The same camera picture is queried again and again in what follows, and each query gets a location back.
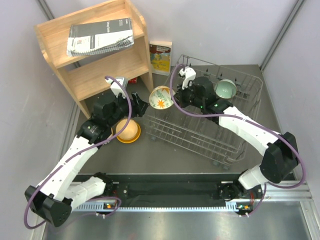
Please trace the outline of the pale green ceramic bowl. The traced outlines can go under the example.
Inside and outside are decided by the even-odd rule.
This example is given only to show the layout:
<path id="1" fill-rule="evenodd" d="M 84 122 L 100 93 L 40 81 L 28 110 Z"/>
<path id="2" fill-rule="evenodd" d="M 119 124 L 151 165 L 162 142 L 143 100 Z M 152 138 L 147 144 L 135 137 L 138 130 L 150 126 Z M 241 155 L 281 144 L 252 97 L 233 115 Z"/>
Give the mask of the pale green ceramic bowl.
<path id="1" fill-rule="evenodd" d="M 229 79 L 220 80 L 214 87 L 215 94 L 222 99 L 232 99 L 237 93 L 236 84 Z"/>

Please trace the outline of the yellow plastic bowl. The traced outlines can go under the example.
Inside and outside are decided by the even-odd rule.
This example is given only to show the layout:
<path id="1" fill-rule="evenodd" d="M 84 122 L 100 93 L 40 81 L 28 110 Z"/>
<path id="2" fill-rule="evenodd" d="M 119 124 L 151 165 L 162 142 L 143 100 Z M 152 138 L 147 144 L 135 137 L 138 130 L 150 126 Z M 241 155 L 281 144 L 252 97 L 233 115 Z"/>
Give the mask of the yellow plastic bowl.
<path id="1" fill-rule="evenodd" d="M 137 127 L 138 127 L 138 132 L 137 132 L 137 134 L 136 134 L 136 136 L 133 138 L 133 139 L 131 139 L 131 140 L 123 140 L 123 139 L 121 139 L 121 138 L 119 138 L 118 136 L 116 137 L 121 143 L 125 143 L 125 144 L 130 144 L 130 143 L 133 143 L 133 142 L 135 142 L 139 137 L 140 137 L 140 135 L 141 135 L 141 127 L 140 127 L 140 125 L 135 121 L 135 123 L 137 124 Z"/>

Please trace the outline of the grey wire dish rack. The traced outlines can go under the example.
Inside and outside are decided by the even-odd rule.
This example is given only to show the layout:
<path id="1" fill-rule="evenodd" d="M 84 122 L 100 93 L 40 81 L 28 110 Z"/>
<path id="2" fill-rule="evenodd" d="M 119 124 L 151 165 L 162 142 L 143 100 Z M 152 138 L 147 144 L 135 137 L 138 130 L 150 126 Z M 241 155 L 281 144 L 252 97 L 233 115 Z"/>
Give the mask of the grey wire dish rack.
<path id="1" fill-rule="evenodd" d="M 177 63 L 193 68 L 198 77 L 207 77 L 213 84 L 223 79 L 233 81 L 237 91 L 229 101 L 252 120 L 257 118 L 263 88 L 259 77 L 184 54 Z M 152 139 L 162 139 L 199 154 L 224 169 L 242 161 L 249 145 L 230 130 L 205 118 L 188 116 L 175 106 L 165 110 L 150 107 L 143 116 L 143 124 Z"/>

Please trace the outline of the beige bird-pattern bowl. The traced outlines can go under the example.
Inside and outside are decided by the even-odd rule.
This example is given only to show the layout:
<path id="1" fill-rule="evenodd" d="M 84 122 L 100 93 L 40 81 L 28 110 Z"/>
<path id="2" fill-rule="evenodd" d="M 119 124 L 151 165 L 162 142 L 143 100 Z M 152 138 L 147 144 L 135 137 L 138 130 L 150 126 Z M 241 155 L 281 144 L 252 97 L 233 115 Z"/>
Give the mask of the beige bird-pattern bowl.
<path id="1" fill-rule="evenodd" d="M 118 133 L 127 123 L 128 119 L 122 119 L 118 122 L 118 124 L 115 127 L 116 133 Z M 138 133 L 138 126 L 134 120 L 130 120 L 127 124 L 126 128 L 118 135 L 118 137 L 122 140 L 131 140 L 133 139 L 136 134 Z"/>

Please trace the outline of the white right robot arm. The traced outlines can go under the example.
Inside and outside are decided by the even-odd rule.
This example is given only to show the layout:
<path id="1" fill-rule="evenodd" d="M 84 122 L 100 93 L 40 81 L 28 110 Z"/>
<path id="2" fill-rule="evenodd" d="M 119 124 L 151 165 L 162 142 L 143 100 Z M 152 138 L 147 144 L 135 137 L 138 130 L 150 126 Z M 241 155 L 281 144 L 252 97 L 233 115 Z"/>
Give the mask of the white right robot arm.
<path id="1" fill-rule="evenodd" d="M 197 77 L 187 84 L 187 87 L 179 84 L 176 91 L 170 91 L 173 103 L 180 111 L 192 117 L 206 118 L 233 132 L 262 156 L 261 163 L 244 171 L 233 185 L 237 197 L 245 198 L 252 188 L 267 182 L 280 183 L 298 166 L 298 148 L 293 134 L 280 134 L 253 121 L 230 101 L 218 97 L 206 77 Z M 188 106 L 200 109 L 201 113 L 185 111 Z"/>

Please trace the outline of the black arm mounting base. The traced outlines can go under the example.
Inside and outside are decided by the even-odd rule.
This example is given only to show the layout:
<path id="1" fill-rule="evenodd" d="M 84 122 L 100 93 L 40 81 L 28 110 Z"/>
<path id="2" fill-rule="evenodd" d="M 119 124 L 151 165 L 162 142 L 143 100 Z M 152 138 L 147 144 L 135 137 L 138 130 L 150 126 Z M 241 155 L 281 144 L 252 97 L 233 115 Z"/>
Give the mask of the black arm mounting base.
<path id="1" fill-rule="evenodd" d="M 106 182 L 103 196 L 118 197 L 122 207 L 183 208 L 224 207 L 243 200 L 251 204 L 262 197 L 260 185 L 246 190 L 237 173 L 146 173 L 111 174 L 98 172 Z"/>

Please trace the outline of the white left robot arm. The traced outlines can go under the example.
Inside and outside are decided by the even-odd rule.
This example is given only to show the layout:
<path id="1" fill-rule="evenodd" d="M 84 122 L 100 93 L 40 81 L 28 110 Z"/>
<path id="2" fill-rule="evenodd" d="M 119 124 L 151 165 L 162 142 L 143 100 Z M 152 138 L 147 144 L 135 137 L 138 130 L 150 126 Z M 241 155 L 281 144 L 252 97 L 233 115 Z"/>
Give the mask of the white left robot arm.
<path id="1" fill-rule="evenodd" d="M 30 185 L 25 190 L 26 209 L 60 227 L 79 205 L 97 196 L 109 198 L 114 187 L 104 173 L 94 174 L 77 187 L 70 184 L 89 158 L 112 139 L 112 127 L 125 117 L 142 117 L 148 106 L 136 92 L 131 93 L 130 98 L 112 92 L 99 96 L 91 117 L 81 125 L 55 168 L 37 186 Z"/>

